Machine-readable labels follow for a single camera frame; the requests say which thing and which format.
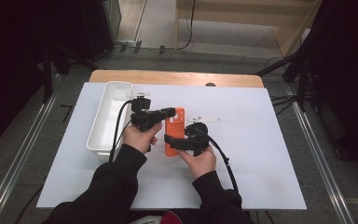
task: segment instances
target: black jacket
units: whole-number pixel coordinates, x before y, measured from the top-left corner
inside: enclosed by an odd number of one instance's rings
[[[43,223],[126,223],[138,190],[137,174],[145,162],[144,154],[123,145],[114,162],[98,167],[83,194],[59,204]],[[183,223],[254,223],[242,212],[240,194],[223,189],[215,171],[199,177],[193,186],[202,203],[196,211],[173,210]]]

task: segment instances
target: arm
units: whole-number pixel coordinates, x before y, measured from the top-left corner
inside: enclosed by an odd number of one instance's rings
[[[215,171],[216,157],[211,147],[193,157],[184,151],[179,155],[196,179],[193,186],[201,197],[200,211],[208,223],[254,223],[241,208],[241,196],[233,189],[223,189]]]
[[[144,154],[149,144],[156,144],[160,129],[161,123],[143,133],[126,128],[115,161],[98,167],[89,188],[73,202],[59,204],[44,223],[123,223],[138,190]]]

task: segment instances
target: white tabletop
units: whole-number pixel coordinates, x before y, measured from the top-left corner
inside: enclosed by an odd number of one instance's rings
[[[94,171],[103,163],[86,143],[104,85],[85,83],[37,207],[74,200],[87,189]],[[266,89],[134,84],[132,92],[150,92],[151,110],[183,107],[187,118],[221,119],[206,124],[209,135],[230,158],[243,209],[306,209]],[[163,130],[157,135],[158,143],[146,153],[131,208],[198,208],[200,197],[191,185],[193,178],[185,162],[164,154]],[[232,188],[226,166],[217,149],[214,152],[222,185]]]

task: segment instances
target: white plastic tray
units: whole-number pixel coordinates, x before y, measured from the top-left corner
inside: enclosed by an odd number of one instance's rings
[[[130,100],[132,85],[130,82],[108,82],[103,90],[100,106],[89,133],[87,148],[98,159],[108,161],[113,145],[118,111],[123,104]],[[117,138],[119,137],[127,119],[128,107],[125,106],[120,117]]]

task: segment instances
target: orange phone case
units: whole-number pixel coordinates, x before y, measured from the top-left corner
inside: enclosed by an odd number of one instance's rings
[[[182,107],[175,108],[176,115],[172,118],[165,119],[165,133],[174,138],[185,137],[185,110]],[[172,157],[178,155],[175,148],[170,144],[165,144],[165,155]]]

